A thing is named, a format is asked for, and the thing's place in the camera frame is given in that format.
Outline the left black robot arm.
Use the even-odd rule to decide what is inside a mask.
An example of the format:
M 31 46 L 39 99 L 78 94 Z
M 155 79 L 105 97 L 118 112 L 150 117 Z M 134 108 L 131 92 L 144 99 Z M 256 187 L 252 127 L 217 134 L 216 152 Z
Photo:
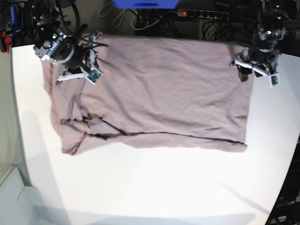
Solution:
M 231 66 L 236 66 L 241 82 L 246 82 L 252 73 L 256 77 L 268 77 L 272 85 L 279 82 L 277 72 L 278 41 L 284 39 L 286 28 L 282 3 L 279 0 L 255 0 L 254 13 L 242 15 L 238 12 L 236 1 L 231 1 L 235 16 L 252 28 L 251 43 L 243 44 L 243 49 L 233 55 Z

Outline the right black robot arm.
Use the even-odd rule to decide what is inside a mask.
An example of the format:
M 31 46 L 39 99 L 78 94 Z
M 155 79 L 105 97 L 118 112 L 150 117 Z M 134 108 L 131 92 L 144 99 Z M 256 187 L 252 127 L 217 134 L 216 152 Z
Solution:
M 75 15 L 75 31 L 68 35 L 69 22 L 65 21 L 63 8 L 71 7 Z M 81 24 L 80 15 L 73 0 L 34 0 L 32 18 L 36 22 L 38 41 L 35 54 L 53 65 L 63 65 L 64 70 L 57 76 L 56 85 L 63 81 L 84 78 L 95 84 L 103 75 L 97 62 L 97 47 L 105 47 L 96 39 L 100 33 L 84 35 L 87 24 Z

